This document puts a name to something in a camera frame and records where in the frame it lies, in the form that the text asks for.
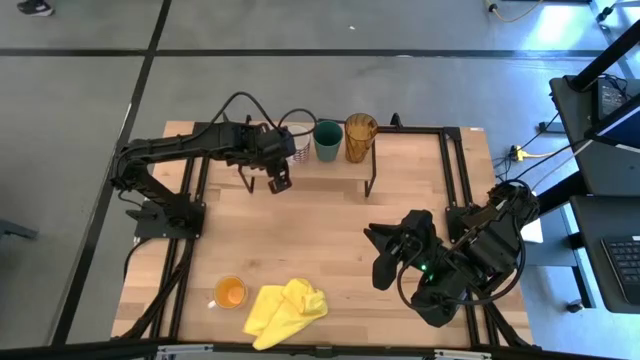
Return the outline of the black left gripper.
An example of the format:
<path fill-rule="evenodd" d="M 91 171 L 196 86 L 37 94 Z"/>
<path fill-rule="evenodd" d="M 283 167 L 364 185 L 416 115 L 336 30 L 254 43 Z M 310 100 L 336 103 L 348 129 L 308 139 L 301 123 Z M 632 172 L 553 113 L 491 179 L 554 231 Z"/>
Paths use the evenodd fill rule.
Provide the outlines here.
<path fill-rule="evenodd" d="M 295 154 L 295 142 L 287 127 L 267 129 L 265 124 L 248 128 L 246 147 L 235 160 L 240 166 L 276 173 L 268 182 L 272 194 L 292 186 L 287 158 Z"/>

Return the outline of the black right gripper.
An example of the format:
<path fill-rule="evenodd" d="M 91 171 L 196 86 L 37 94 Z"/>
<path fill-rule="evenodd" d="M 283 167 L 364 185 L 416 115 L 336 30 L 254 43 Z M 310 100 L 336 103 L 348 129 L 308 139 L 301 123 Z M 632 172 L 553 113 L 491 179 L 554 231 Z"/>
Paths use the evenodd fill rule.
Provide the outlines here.
<path fill-rule="evenodd" d="M 387 290 L 403 267 L 434 273 L 443 254 L 443 242 L 428 210 L 411 210 L 400 226 L 370 223 L 363 233 L 377 250 L 387 250 L 373 262 L 372 283 L 378 290 Z"/>

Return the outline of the white patterned mug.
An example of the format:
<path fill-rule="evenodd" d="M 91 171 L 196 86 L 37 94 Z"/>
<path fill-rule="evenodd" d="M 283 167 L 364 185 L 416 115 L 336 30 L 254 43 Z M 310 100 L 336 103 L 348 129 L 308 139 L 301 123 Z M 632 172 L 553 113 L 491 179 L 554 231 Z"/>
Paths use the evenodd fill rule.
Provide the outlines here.
<path fill-rule="evenodd" d="M 311 136 L 309 129 L 300 125 L 289 125 L 288 130 L 291 132 L 295 153 L 288 158 L 290 165 L 298 165 L 305 163 L 309 158 Z"/>

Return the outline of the teal plastic cup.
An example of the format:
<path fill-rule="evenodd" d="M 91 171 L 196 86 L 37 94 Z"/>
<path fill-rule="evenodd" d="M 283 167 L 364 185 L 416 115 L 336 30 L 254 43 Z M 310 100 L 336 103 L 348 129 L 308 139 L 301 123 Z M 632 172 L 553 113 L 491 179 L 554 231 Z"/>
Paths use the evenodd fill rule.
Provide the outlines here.
<path fill-rule="evenodd" d="M 316 156 L 321 162 L 336 159 L 343 139 L 342 127 L 333 121 L 319 122 L 313 132 Z"/>

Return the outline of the amber ribbed plastic tumbler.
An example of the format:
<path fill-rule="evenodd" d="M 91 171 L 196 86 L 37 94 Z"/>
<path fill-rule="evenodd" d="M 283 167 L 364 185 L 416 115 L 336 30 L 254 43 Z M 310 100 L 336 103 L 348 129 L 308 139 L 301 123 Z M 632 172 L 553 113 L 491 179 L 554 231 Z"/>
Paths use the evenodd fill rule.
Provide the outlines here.
<path fill-rule="evenodd" d="M 355 113 L 345 122 L 346 159 L 351 163 L 360 163 L 367 155 L 375 136 L 378 123 L 369 114 Z"/>

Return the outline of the clear orange glass mug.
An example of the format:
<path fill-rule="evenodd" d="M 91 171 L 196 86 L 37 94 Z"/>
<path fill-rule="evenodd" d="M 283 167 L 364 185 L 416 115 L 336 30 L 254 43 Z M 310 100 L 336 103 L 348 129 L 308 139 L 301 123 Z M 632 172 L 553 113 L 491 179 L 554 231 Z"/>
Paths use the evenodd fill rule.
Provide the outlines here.
<path fill-rule="evenodd" d="M 244 304 L 248 297 L 248 289 L 243 280 L 237 276 L 222 277 L 213 289 L 213 299 L 208 303 L 209 309 L 234 309 Z"/>

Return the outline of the yellow power plug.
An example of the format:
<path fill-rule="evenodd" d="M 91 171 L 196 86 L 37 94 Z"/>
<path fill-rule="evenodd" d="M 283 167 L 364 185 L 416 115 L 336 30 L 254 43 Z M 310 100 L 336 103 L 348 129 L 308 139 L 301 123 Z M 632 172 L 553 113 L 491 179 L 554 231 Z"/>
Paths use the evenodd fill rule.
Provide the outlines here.
<path fill-rule="evenodd" d="M 525 151 L 521 146 L 514 145 L 511 147 L 510 156 L 516 162 L 523 162 L 525 159 L 546 158 L 550 156 L 550 153 L 531 154 Z"/>

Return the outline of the black side desk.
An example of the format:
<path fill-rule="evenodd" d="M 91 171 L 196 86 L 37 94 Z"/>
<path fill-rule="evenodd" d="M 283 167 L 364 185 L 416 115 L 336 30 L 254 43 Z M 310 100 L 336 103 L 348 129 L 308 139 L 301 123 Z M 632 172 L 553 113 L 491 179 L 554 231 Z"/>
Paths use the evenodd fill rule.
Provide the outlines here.
<path fill-rule="evenodd" d="M 553 78 L 549 85 L 570 142 L 582 140 L 591 126 L 592 96 L 573 91 L 564 78 Z M 640 153 L 594 141 L 576 161 L 591 194 L 640 196 Z"/>

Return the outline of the black keyboard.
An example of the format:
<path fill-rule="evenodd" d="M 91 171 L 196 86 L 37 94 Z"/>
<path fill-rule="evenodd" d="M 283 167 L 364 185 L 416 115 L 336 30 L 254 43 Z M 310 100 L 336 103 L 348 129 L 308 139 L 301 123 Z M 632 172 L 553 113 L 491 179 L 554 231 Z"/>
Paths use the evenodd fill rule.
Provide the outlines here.
<path fill-rule="evenodd" d="M 625 301 L 640 306 L 640 235 L 603 237 L 601 244 Z"/>

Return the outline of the open laptop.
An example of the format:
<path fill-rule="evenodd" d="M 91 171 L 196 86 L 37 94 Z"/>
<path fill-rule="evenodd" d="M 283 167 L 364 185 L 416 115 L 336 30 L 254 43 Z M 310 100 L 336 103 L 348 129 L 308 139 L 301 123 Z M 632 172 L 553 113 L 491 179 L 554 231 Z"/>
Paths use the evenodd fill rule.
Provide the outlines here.
<path fill-rule="evenodd" d="M 585 137 L 640 153 L 640 93 L 591 126 Z"/>

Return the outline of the black power adapter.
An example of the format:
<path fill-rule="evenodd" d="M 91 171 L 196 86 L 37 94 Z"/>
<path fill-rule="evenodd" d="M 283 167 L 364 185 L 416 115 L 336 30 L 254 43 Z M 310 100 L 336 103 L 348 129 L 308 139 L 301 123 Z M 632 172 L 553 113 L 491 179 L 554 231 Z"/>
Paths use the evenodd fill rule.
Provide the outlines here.
<path fill-rule="evenodd" d="M 627 82 L 615 76 L 604 76 L 597 80 L 593 105 L 597 119 L 603 119 L 627 101 Z"/>

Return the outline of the black diagonal pole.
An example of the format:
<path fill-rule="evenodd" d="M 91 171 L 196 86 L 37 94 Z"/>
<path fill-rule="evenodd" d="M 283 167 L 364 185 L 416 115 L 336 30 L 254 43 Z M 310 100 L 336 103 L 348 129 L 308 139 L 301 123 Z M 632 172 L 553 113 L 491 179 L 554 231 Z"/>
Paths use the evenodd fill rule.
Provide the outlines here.
<path fill-rule="evenodd" d="M 577 76 L 571 78 L 568 82 L 569 87 L 576 92 L 585 90 L 638 42 L 640 42 L 640 20 L 629 27 Z"/>

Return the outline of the person's shoe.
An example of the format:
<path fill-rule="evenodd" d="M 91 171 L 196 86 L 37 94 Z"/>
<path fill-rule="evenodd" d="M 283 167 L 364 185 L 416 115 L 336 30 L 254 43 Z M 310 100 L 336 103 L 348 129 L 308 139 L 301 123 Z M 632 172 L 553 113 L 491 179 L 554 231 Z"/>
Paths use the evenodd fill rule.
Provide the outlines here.
<path fill-rule="evenodd" d="M 23 0 L 16 5 L 17 9 L 27 16 L 51 16 L 55 10 L 45 0 Z"/>

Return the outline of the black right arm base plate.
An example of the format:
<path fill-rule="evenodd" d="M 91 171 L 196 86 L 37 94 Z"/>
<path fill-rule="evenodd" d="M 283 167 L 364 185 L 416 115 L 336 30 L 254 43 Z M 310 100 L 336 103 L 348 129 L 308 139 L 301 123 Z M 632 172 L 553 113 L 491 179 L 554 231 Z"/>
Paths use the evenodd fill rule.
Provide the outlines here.
<path fill-rule="evenodd" d="M 475 204 L 468 207 L 446 208 L 446 224 L 449 240 L 452 244 L 457 243 L 468 230 L 477 225 L 478 221 L 474 217 L 479 211 L 480 207 Z"/>

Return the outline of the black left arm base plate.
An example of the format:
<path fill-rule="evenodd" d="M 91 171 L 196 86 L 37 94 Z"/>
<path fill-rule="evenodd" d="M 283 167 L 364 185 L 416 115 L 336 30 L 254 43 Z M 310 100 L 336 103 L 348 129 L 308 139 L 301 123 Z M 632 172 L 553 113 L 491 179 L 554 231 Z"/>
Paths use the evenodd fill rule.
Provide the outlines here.
<path fill-rule="evenodd" d="M 171 224 L 162 208 L 154 202 L 145 201 L 141 210 L 128 210 L 127 214 L 136 222 L 134 236 L 139 238 L 199 238 L 202 234 L 206 205 L 191 203 L 194 217 L 185 225 Z"/>

